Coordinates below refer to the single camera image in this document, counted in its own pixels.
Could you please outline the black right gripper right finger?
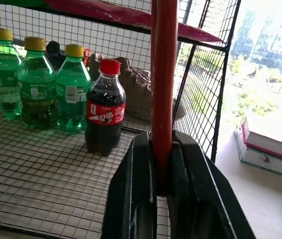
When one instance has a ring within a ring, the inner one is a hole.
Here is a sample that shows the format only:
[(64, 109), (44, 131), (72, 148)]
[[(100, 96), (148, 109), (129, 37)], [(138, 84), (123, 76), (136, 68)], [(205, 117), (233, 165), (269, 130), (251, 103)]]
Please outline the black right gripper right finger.
[(173, 239), (253, 239), (227, 178), (189, 135), (173, 132), (167, 198)]

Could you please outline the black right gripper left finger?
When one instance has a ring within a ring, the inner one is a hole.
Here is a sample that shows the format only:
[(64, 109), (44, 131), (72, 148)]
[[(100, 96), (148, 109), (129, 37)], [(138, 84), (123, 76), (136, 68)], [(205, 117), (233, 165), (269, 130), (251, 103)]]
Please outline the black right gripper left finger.
[(135, 136), (113, 175), (102, 224), (103, 239), (154, 239), (157, 198), (148, 132)]

